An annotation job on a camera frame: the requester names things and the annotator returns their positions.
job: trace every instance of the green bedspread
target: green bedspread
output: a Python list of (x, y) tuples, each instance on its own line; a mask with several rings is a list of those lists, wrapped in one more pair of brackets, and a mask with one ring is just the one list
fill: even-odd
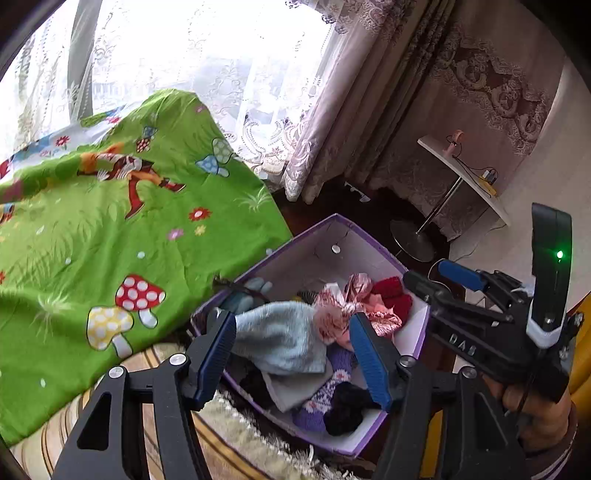
[(124, 114), (84, 119), (0, 167), (9, 445), (186, 322), (216, 274), (234, 278), (290, 238), (194, 94), (164, 90)]

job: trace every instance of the sheer lace curtain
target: sheer lace curtain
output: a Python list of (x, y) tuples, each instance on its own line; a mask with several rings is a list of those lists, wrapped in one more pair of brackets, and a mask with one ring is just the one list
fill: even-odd
[(241, 158), (279, 174), (355, 3), (66, 0), (0, 82), (0, 158), (84, 116), (178, 88), (197, 93)]

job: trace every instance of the metal screw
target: metal screw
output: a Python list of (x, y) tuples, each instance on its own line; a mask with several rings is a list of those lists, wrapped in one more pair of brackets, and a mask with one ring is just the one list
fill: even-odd
[(574, 315), (574, 326), (579, 328), (583, 324), (584, 315), (582, 312), (578, 312)]
[(182, 353), (175, 353), (170, 359), (168, 360), (172, 365), (182, 365), (187, 361), (187, 357), (184, 356)]
[(414, 367), (414, 364), (417, 363), (417, 359), (410, 355), (403, 355), (402, 357), (400, 357), (399, 362), (400, 365), (402, 365), (403, 367), (411, 368)]
[(109, 370), (109, 376), (111, 378), (119, 378), (124, 373), (125, 370), (123, 370), (123, 367), (113, 367), (111, 370)]
[(462, 375), (464, 375), (464, 377), (472, 380), (472, 379), (476, 378), (476, 376), (477, 376), (476, 369), (474, 369), (472, 367), (464, 367), (464, 368), (462, 368)]

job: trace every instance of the human hand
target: human hand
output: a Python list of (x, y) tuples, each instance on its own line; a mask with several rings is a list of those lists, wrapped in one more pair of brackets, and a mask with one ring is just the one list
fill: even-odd
[[(503, 385), (483, 375), (492, 395), (501, 400), (509, 411), (516, 411), (524, 393), (522, 385), (510, 385), (503, 393)], [(546, 450), (558, 444), (569, 428), (570, 394), (567, 388), (558, 403), (543, 398), (535, 391), (530, 393), (523, 406), (523, 413), (531, 415), (532, 422), (519, 430), (519, 438), (526, 452)]]

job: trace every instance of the round table base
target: round table base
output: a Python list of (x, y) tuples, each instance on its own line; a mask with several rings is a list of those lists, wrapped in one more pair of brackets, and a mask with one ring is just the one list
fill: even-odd
[(425, 232), (417, 234), (418, 227), (407, 220), (390, 221), (390, 232), (398, 246), (419, 262), (430, 262), (435, 257), (435, 249)]

